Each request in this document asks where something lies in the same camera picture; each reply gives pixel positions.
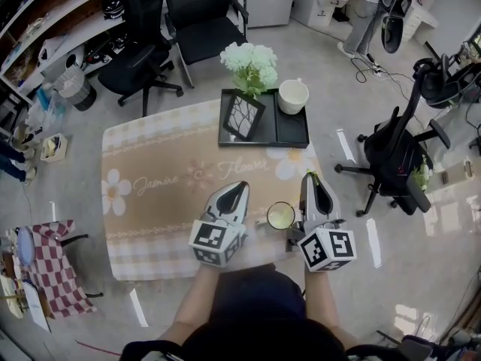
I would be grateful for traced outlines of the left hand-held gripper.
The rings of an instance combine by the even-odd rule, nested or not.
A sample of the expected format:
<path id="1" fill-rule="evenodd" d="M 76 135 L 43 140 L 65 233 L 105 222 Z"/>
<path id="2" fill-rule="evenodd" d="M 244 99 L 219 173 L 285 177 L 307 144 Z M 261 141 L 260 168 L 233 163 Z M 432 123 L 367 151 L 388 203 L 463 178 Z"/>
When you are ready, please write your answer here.
<path id="1" fill-rule="evenodd" d="M 207 200 L 206 212 L 200 220 L 194 220 L 189 238 L 189 246 L 200 263 L 225 268 L 243 246 L 247 228 L 242 223 L 249 197 L 250 186 L 242 180 L 225 185 Z M 231 222 L 214 215 L 226 215 Z"/>

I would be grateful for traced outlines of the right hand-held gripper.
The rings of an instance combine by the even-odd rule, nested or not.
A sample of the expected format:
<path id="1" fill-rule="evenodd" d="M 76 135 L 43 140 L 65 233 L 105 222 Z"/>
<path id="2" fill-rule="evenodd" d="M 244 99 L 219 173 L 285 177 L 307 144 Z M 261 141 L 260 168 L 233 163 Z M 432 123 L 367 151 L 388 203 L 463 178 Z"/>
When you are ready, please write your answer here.
<path id="1" fill-rule="evenodd" d="M 356 259 L 354 233 L 342 229 L 338 197 L 318 174 L 303 177 L 299 209 L 304 237 L 298 248 L 309 272 L 334 271 Z"/>

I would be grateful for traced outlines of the yellow-green drinking straw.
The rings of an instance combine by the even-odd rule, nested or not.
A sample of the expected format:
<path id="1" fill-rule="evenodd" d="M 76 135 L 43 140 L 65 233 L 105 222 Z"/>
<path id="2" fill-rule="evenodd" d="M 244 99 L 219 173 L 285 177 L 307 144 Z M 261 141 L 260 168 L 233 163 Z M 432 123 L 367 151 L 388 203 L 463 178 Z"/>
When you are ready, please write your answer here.
<path id="1" fill-rule="evenodd" d="M 316 172 L 315 171 L 308 171 L 307 174 L 316 174 Z"/>

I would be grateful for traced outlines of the clear glass cup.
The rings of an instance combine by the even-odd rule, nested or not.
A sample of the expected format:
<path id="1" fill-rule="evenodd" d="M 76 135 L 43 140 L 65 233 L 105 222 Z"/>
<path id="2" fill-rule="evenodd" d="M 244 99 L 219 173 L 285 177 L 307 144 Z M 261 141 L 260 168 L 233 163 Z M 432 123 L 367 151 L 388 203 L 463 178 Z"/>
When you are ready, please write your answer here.
<path id="1" fill-rule="evenodd" d="M 295 209 L 288 202 L 272 204 L 264 217 L 257 219 L 256 224 L 268 224 L 275 230 L 288 229 L 295 222 Z"/>

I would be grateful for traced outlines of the person's left forearm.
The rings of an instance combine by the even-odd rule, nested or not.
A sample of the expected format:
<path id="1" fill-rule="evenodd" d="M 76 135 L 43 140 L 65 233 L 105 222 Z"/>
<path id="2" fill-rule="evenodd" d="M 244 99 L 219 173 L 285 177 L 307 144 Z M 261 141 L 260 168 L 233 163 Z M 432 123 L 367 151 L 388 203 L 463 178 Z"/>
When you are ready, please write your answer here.
<path id="1" fill-rule="evenodd" d="M 220 268 L 200 265 L 172 324 L 159 340 L 182 345 L 195 330 L 208 322 L 220 274 Z"/>

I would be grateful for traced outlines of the person's right forearm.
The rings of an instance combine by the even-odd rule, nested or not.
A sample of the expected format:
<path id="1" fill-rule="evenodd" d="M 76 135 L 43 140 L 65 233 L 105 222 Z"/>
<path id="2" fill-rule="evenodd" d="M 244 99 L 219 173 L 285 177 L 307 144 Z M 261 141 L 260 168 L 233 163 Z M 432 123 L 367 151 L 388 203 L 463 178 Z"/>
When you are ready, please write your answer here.
<path id="1" fill-rule="evenodd" d="M 346 349 L 359 344 L 358 339 L 340 326 L 334 294 L 327 272 L 304 272 L 306 315 L 328 328 Z"/>

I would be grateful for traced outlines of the table with floral tablecloth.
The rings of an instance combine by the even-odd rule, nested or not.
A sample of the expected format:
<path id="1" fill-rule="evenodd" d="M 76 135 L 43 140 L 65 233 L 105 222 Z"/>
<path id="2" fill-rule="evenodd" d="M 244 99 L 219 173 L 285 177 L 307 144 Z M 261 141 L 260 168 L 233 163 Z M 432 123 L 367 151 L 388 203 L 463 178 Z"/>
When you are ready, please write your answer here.
<path id="1" fill-rule="evenodd" d="M 320 167 L 313 146 L 220 147 L 219 100 L 201 102 L 107 129 L 101 197 L 107 251 L 120 281 L 190 278 L 198 261 L 188 244 L 192 222 L 212 193 L 250 186 L 247 239 L 231 270 L 287 257 L 286 235 L 260 226 L 276 202 L 299 202 L 301 180 Z"/>

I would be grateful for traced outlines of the black tray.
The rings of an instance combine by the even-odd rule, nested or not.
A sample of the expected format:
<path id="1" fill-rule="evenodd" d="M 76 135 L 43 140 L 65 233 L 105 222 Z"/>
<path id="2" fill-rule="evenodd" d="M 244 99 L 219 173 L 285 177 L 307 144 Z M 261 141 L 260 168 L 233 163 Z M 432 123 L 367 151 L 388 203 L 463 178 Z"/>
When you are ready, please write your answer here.
<path id="1" fill-rule="evenodd" d="M 228 100 L 234 89 L 223 89 L 221 95 L 218 145 L 220 147 L 297 147 L 305 148 L 310 143 L 306 111 L 288 115 L 279 107 L 278 89 L 269 89 L 258 97 L 265 106 L 256 133 L 251 141 L 242 141 L 222 127 Z"/>

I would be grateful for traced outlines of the person's dark blue clothing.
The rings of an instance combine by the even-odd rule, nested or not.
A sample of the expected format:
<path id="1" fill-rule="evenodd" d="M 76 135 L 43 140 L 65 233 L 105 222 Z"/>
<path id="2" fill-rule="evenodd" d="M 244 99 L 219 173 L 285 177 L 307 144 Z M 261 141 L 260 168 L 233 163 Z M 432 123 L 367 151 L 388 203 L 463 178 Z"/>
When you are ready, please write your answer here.
<path id="1" fill-rule="evenodd" d="M 301 288 L 272 263 L 219 276 L 211 321 L 305 317 Z"/>

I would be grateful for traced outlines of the tall black office chair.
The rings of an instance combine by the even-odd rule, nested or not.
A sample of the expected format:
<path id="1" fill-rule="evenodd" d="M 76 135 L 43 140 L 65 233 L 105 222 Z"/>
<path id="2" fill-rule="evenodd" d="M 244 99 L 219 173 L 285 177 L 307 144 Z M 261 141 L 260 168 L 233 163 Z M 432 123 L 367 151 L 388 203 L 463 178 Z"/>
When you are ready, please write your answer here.
<path id="1" fill-rule="evenodd" d="M 417 184 L 415 167 L 426 163 L 433 166 L 431 159 L 421 143 L 432 138 L 439 138 L 446 148 L 451 142 L 448 135 L 436 120 L 431 120 L 431 129 L 419 135 L 407 131 L 407 125 L 413 118 L 420 98 L 429 101 L 440 99 L 448 80 L 449 58 L 443 55 L 439 62 L 433 59 L 420 59 L 413 66 L 414 84 L 407 107 L 402 115 L 395 108 L 390 119 L 375 126 L 374 133 L 369 136 L 359 135 L 357 141 L 364 144 L 367 168 L 337 164 L 334 170 L 356 174 L 366 174 L 374 178 L 369 186 L 371 194 L 363 210 L 355 215 L 363 217 L 368 214 L 376 196 L 392 199 L 391 207 L 401 208 L 405 214 L 412 215 L 416 210 L 426 213 L 431 208 L 424 190 Z"/>

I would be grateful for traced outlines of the white ceramic mug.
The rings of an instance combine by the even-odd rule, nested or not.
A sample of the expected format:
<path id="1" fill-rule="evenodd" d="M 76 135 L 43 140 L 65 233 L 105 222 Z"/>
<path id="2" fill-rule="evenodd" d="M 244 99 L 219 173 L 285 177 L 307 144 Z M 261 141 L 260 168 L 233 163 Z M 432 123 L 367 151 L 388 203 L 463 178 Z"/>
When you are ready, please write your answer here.
<path id="1" fill-rule="evenodd" d="M 298 114 L 309 99 L 309 89 L 301 78 L 283 81 L 279 86 L 279 107 L 288 115 Z"/>

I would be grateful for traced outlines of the small white flower bunch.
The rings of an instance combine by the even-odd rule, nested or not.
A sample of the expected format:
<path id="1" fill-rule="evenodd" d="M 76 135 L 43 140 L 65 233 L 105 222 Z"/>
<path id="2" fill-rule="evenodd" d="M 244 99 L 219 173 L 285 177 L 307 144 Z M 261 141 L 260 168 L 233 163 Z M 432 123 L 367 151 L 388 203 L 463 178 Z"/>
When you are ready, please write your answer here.
<path id="1" fill-rule="evenodd" d="M 422 191 L 426 191 L 429 185 L 429 181 L 433 175 L 433 170 L 428 165 L 426 155 L 422 155 L 422 163 L 413 169 L 412 176 L 421 188 Z"/>

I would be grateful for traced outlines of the white flower bouquet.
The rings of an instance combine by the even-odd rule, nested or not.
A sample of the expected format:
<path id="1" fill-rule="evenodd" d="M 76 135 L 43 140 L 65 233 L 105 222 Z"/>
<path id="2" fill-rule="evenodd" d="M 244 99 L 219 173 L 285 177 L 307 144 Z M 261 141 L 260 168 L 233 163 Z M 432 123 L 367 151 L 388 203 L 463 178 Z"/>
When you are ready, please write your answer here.
<path id="1" fill-rule="evenodd" d="M 233 42 L 220 53 L 220 62 L 233 74 L 234 85 L 253 99 L 277 82 L 277 56 L 265 45 Z"/>

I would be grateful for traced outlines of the white power strip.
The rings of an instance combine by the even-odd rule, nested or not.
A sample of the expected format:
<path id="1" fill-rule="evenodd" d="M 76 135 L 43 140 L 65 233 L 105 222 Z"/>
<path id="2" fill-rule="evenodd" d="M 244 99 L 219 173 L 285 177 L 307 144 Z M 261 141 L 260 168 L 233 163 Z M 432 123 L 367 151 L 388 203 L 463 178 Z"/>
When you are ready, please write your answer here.
<path id="1" fill-rule="evenodd" d="M 366 58 L 371 68 L 371 72 L 377 77 L 382 77 L 383 74 L 385 73 L 384 68 L 376 63 L 375 58 L 370 53 L 366 54 Z"/>

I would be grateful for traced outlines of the black office chair with headrest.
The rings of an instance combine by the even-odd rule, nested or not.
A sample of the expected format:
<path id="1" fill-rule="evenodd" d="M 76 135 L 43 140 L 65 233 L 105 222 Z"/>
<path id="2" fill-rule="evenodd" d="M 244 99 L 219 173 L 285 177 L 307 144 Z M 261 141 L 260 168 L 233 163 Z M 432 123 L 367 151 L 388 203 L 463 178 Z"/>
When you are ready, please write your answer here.
<path id="1" fill-rule="evenodd" d="M 163 0 L 126 0 L 124 23 L 129 42 L 101 70 L 99 83 L 119 95 L 122 107 L 127 99 L 142 93 L 142 115 L 147 115 L 152 87 L 172 89 L 183 95 L 180 85 L 167 82 L 165 70 L 173 70 L 169 59 L 171 44 L 161 32 Z"/>

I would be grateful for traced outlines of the dark grey chair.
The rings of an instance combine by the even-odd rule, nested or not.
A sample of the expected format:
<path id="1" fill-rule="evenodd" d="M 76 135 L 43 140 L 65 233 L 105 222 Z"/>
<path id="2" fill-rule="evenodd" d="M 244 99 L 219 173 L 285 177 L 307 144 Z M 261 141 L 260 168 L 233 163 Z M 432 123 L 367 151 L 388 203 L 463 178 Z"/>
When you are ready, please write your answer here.
<path id="1" fill-rule="evenodd" d="M 396 349 L 399 350 L 408 361 L 428 361 L 432 355 L 432 348 L 427 344 L 421 344 L 410 339 L 398 341 L 380 330 L 377 330 L 376 333 L 384 340 L 396 345 Z"/>

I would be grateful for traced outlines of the black visitor chair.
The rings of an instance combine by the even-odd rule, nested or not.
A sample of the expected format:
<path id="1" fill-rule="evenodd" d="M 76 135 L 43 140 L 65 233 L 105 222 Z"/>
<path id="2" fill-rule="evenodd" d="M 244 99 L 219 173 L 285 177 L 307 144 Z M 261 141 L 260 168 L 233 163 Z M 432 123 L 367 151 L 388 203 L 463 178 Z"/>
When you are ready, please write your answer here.
<path id="1" fill-rule="evenodd" d="M 249 13 L 238 0 L 166 0 L 166 3 L 165 23 L 191 88 L 195 85 L 190 65 L 219 56 L 232 43 L 241 45 L 247 41 L 245 31 L 228 18 L 228 10 L 233 8 L 244 24 L 248 23 Z"/>

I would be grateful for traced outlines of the red checked cloth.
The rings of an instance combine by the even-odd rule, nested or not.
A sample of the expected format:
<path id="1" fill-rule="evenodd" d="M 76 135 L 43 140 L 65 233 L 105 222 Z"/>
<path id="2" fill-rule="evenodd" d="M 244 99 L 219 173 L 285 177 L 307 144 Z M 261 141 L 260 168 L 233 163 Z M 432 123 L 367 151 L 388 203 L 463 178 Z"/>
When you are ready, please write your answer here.
<path id="1" fill-rule="evenodd" d="M 76 273 L 61 245 L 75 230 L 73 220 L 36 224 L 29 227 L 35 246 L 35 259 L 23 271 L 29 281 L 46 297 L 54 319 L 96 311 L 83 288 L 77 285 Z"/>

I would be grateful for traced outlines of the small white box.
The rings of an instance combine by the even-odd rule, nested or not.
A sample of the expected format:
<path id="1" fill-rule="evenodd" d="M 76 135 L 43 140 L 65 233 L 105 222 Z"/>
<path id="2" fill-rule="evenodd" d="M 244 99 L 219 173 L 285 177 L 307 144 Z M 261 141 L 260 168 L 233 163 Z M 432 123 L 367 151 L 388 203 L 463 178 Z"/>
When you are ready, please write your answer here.
<path id="1" fill-rule="evenodd" d="M 45 138 L 42 142 L 41 161 L 58 162 L 63 160 L 66 155 L 67 146 L 68 140 L 61 133 Z"/>

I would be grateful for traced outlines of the grey woven basket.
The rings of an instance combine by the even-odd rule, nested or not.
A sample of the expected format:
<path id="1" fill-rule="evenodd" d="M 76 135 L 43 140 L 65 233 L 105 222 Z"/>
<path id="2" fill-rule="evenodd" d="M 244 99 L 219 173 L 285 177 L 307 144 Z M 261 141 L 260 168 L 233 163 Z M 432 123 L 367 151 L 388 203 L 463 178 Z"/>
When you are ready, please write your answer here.
<path id="1" fill-rule="evenodd" d="M 97 92 L 78 65 L 71 65 L 53 83 L 53 88 L 63 99 L 78 111 L 92 107 Z"/>

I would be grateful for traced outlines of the blue plate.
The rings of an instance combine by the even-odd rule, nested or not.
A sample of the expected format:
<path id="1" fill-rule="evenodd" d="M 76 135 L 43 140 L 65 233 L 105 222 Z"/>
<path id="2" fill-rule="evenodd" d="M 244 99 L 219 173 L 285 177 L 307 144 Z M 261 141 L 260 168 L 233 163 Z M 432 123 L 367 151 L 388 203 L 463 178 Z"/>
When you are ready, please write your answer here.
<path id="1" fill-rule="evenodd" d="M 17 254 L 24 266 L 30 266 L 35 261 L 35 243 L 32 233 L 26 227 L 18 231 Z"/>

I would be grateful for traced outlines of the clear plastic bag pile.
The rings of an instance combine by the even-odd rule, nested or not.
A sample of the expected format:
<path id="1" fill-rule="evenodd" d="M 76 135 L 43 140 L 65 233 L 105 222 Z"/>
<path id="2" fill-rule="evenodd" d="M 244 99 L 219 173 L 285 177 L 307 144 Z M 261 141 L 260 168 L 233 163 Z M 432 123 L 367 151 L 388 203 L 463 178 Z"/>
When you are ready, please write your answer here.
<path id="1" fill-rule="evenodd" d="M 40 86 L 35 91 L 33 105 L 28 110 L 25 124 L 34 135 L 49 136 L 61 130 L 66 114 L 64 99 L 51 84 L 47 84 L 47 87 Z"/>

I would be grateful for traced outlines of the white sheet board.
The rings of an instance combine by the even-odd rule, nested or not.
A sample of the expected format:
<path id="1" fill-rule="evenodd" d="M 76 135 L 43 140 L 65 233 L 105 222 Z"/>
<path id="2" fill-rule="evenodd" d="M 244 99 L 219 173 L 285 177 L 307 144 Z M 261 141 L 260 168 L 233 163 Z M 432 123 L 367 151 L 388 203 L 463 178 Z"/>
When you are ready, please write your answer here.
<path id="1" fill-rule="evenodd" d="M 50 316 L 50 308 L 44 292 L 28 281 L 23 283 L 23 289 L 33 322 L 48 333 L 51 333 L 47 322 L 47 318 Z"/>

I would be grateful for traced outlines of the black white striped item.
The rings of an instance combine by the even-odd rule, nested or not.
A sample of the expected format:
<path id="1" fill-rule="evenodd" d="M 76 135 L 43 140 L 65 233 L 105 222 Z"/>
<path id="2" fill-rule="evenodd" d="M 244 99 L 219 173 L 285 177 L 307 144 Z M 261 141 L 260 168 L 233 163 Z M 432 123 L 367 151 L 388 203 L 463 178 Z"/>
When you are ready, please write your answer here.
<path id="1" fill-rule="evenodd" d="M 120 18 L 124 12 L 124 0 L 103 0 L 102 12 L 106 20 Z"/>

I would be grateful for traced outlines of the white bag with black print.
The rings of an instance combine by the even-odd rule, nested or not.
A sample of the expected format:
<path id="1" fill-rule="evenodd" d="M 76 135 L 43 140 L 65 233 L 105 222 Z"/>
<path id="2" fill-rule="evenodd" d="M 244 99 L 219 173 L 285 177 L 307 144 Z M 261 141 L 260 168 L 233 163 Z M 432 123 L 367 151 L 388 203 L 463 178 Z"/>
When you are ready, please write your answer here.
<path id="1" fill-rule="evenodd" d="M 68 38 L 67 34 L 48 38 L 44 41 L 38 54 L 37 67 L 41 67 L 49 62 L 52 57 L 60 50 L 60 56 L 63 56 L 65 52 L 62 52 L 62 45 Z"/>

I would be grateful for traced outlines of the black picture frame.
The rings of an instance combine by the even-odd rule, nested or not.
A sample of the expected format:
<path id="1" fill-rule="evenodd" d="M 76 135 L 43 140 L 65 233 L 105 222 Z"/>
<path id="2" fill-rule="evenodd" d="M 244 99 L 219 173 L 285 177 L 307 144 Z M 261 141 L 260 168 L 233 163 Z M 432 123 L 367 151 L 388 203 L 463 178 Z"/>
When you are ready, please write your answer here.
<path id="1" fill-rule="evenodd" d="M 258 128 L 265 106 L 239 89 L 234 89 L 228 100 L 222 127 L 242 141 L 251 141 Z"/>

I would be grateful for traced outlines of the white wall shelf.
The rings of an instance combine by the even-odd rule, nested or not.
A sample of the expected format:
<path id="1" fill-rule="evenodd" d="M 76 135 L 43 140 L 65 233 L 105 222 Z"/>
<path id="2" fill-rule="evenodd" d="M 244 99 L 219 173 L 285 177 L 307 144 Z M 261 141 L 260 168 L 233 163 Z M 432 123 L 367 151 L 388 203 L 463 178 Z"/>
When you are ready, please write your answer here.
<path id="1" fill-rule="evenodd" d="M 81 44 L 122 23 L 106 20 L 103 0 L 0 0 L 0 81 L 15 96 L 29 95 L 44 80 L 44 72 Z M 48 38 L 68 38 L 52 59 L 37 67 L 38 54 Z"/>

